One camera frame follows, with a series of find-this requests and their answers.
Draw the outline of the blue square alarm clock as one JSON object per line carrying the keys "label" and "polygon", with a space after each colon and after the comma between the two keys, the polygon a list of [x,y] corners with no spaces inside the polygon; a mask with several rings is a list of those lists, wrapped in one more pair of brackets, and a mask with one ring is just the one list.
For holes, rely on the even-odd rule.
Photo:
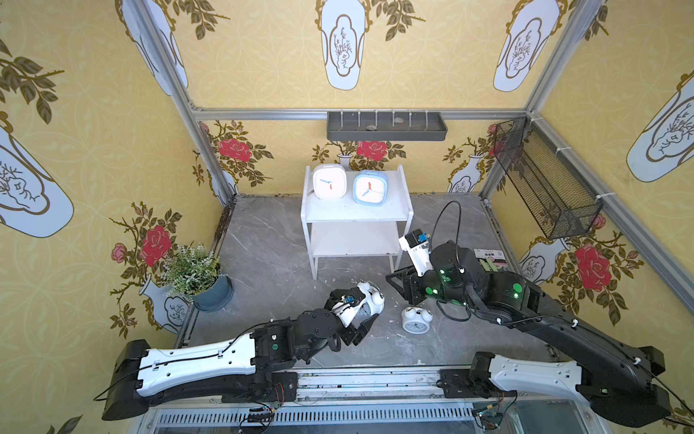
{"label": "blue square alarm clock", "polygon": [[354,178],[352,195],[361,205],[380,207],[385,204],[389,192],[389,179],[384,172],[363,170]]}

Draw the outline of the white square alarm clock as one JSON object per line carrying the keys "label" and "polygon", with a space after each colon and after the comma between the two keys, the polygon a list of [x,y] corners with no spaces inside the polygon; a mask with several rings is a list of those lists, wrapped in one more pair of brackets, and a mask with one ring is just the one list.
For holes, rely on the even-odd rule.
{"label": "white square alarm clock", "polygon": [[347,192],[347,175],[339,164],[321,164],[312,174],[313,190],[320,200],[344,197]]}

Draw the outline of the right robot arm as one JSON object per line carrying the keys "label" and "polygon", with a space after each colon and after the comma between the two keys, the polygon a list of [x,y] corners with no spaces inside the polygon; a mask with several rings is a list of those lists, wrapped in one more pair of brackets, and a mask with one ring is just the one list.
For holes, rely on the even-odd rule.
{"label": "right robot arm", "polygon": [[655,384],[665,370],[657,348],[615,340],[569,314],[524,276],[484,266],[474,251],[453,241],[430,248],[426,235],[414,231],[399,244],[412,264],[386,280],[410,305],[432,298],[464,307],[470,316],[534,336],[569,357],[542,363],[478,352],[468,370],[442,375],[446,397],[531,392],[575,401],[631,428],[671,415],[668,392]]}

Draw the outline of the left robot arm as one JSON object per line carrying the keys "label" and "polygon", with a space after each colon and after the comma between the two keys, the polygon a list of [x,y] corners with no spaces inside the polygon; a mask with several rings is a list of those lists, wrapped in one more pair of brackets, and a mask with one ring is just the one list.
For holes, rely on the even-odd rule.
{"label": "left robot arm", "polygon": [[331,292],[321,309],[270,320],[208,345],[156,349],[144,339],[126,344],[110,386],[100,395],[104,421],[143,415],[168,401],[220,395],[229,401],[291,401],[298,362],[325,349],[359,345],[382,313],[385,298],[366,282]]}

